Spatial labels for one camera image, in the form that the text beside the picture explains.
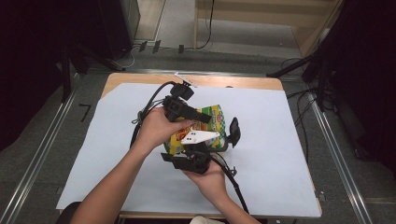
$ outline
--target table surface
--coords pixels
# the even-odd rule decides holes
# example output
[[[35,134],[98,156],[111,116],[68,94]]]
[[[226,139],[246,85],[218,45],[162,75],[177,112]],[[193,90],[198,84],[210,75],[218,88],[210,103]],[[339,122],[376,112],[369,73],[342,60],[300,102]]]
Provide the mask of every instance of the table surface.
[[[254,217],[320,217],[320,205],[315,197],[281,82],[275,78],[259,77],[183,77],[200,86],[193,89],[195,94],[188,101],[189,105],[213,105],[221,101],[219,104],[226,118],[235,116],[240,119],[242,141],[235,148],[229,148],[224,158],[238,170],[235,180],[251,214]],[[58,209],[64,209],[71,202],[81,201],[117,164],[129,146],[133,130],[130,121],[134,119],[135,113],[126,121],[117,119],[131,114],[131,110],[140,110],[136,104],[146,104],[146,98],[154,93],[158,84],[169,80],[181,82],[171,75],[121,73],[109,76],[84,144],[58,202]],[[127,100],[120,97],[137,94],[142,95]],[[257,108],[247,108],[252,102],[259,101],[255,105]],[[260,115],[263,115],[262,119],[251,118]],[[200,214],[221,217],[186,176],[175,170],[171,163],[162,161],[157,154],[163,151],[162,147],[157,147],[146,159],[120,216],[178,218]],[[158,171],[162,173],[152,178]],[[176,183],[183,188],[173,188]],[[239,203],[229,181],[227,189],[235,202]],[[189,208],[192,203],[196,209]]]

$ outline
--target white sheet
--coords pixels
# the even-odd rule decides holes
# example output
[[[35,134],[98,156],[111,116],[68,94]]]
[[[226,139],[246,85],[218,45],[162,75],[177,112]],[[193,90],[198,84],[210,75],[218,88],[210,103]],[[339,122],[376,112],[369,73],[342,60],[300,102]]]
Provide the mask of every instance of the white sheet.
[[[131,120],[160,85],[124,83],[100,100],[84,144],[68,177],[57,209],[82,201],[129,148]],[[235,166],[251,215],[320,217],[314,186],[283,91],[199,87],[188,101],[193,107],[221,105],[229,126],[238,117],[241,139],[225,153]],[[169,88],[157,99],[168,95]],[[148,156],[122,211],[218,214],[198,188],[163,161],[163,147]],[[239,200],[232,184],[227,190]]]

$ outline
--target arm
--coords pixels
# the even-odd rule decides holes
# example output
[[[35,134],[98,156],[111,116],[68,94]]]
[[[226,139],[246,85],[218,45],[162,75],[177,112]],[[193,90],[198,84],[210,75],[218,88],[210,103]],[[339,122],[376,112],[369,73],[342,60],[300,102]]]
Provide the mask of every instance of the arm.
[[[227,194],[224,173],[217,164],[210,162],[209,169],[203,175],[183,171],[199,188],[201,193],[231,223],[260,223],[246,213]]]
[[[131,149],[82,201],[72,223],[113,223],[147,155],[173,133],[189,125],[189,120],[171,123],[163,108],[152,109]]]

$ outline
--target snack bag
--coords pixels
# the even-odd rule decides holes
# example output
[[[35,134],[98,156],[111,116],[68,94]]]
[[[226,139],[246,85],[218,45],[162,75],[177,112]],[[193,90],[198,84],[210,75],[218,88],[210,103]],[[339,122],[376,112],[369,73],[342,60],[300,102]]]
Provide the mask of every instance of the snack bag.
[[[174,133],[171,138],[163,144],[168,154],[175,155],[179,154],[184,150],[180,141],[187,135],[187,133],[189,133],[191,129],[197,131],[219,132],[219,137],[209,139],[205,141],[205,143],[208,147],[213,148],[219,148],[224,146],[226,138],[225,121],[220,105],[204,107],[201,109],[197,109],[197,111],[209,115],[210,117],[212,117],[212,119],[207,124],[202,123],[201,121],[193,120],[190,127]]]

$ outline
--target person's left hand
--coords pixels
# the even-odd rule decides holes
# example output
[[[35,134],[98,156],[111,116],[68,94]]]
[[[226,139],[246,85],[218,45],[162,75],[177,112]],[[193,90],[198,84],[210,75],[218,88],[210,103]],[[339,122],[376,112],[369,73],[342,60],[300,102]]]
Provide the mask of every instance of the person's left hand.
[[[143,147],[148,155],[152,149],[163,144],[172,134],[189,127],[191,124],[192,122],[187,119],[179,122],[170,122],[165,116],[165,109],[163,107],[155,107],[143,120],[134,145]]]

